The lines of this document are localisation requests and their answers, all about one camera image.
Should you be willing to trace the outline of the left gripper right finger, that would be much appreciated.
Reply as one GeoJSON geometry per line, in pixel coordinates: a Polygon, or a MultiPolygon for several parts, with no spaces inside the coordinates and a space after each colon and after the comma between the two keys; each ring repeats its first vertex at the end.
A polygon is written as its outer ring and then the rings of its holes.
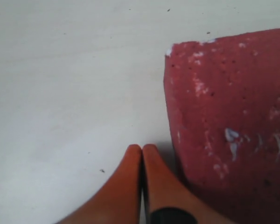
{"type": "Polygon", "coordinates": [[[153,144],[143,153],[143,193],[148,224],[230,224],[193,195],[167,167],[153,144]]]}

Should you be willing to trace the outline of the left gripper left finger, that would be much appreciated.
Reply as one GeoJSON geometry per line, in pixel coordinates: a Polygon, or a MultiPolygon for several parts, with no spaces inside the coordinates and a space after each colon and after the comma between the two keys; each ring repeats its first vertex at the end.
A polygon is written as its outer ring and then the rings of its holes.
{"type": "Polygon", "coordinates": [[[142,150],[129,145],[119,166],[99,191],[60,224],[138,224],[142,150]]]}

